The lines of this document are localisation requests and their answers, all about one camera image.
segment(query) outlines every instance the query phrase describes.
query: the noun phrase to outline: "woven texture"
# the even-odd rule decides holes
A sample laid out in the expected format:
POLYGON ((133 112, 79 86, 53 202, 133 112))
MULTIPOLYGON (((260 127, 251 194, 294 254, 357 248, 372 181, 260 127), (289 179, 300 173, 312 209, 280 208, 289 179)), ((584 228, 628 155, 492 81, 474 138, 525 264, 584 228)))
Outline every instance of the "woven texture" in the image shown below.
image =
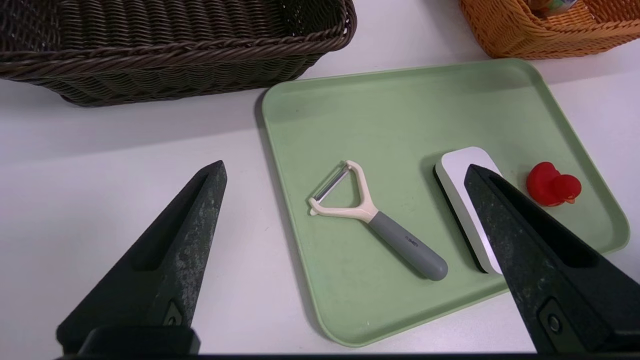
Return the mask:
POLYGON ((271 86, 356 29, 352 0, 0 1, 0 78, 82 106, 271 86))
POLYGON ((638 0, 580 0, 546 19, 533 15, 525 0, 460 0, 460 7, 494 58, 584 56, 640 38, 638 0))

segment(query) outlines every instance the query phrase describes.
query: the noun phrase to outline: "peeler handle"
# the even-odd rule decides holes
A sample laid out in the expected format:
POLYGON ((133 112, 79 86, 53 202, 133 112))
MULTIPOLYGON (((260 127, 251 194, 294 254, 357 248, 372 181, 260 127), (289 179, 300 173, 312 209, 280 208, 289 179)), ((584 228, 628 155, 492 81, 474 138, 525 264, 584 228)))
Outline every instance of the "peeler handle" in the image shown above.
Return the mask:
POLYGON ((434 281, 447 275, 449 267, 444 259, 382 211, 371 219, 369 226, 422 275, 434 281))

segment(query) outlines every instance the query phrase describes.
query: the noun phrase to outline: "white table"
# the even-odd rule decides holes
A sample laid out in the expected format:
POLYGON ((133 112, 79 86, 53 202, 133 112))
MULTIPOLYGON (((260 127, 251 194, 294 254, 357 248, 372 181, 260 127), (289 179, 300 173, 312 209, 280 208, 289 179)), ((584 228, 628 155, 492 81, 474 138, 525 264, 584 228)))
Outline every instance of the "white table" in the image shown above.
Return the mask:
MULTIPOLYGON (((313 78, 483 60, 453 0, 358 0, 358 31, 313 78)), ((609 256, 640 280, 640 42, 537 61, 631 223, 609 256)), ((56 326, 186 181, 224 160, 228 185, 193 327, 202 352, 533 351, 505 294, 368 347, 326 339, 310 310, 271 154, 263 90, 107 108, 0 82, 0 357, 60 354, 56 326)))

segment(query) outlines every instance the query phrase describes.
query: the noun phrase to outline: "green tray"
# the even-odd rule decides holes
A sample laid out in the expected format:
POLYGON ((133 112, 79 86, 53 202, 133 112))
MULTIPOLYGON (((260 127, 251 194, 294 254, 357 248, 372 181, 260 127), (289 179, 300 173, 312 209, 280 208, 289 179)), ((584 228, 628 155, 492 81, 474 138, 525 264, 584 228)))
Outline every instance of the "green tray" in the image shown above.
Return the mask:
MULTIPOLYGON (((316 314, 340 344, 366 345, 507 290, 477 270, 433 176, 445 152, 481 147, 521 190, 535 164, 551 161, 583 190, 548 212, 600 252, 628 242, 622 210, 524 61, 291 81, 262 109, 316 314), (307 199, 340 160, 359 163, 375 205, 448 262, 444 280, 419 277, 358 220, 309 215, 307 199)), ((343 182, 323 205, 357 204, 356 189, 343 182)))

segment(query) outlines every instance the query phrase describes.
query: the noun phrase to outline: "screw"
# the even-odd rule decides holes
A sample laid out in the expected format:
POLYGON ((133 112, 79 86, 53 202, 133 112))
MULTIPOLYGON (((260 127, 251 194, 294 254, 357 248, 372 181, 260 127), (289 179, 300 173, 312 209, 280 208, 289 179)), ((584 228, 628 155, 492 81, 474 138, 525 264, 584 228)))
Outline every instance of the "screw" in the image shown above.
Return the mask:
POLYGON ((547 322, 549 324, 549 329, 556 334, 559 334, 562 331, 562 324, 560 323, 560 319, 557 318, 556 315, 551 314, 547 318, 547 322))

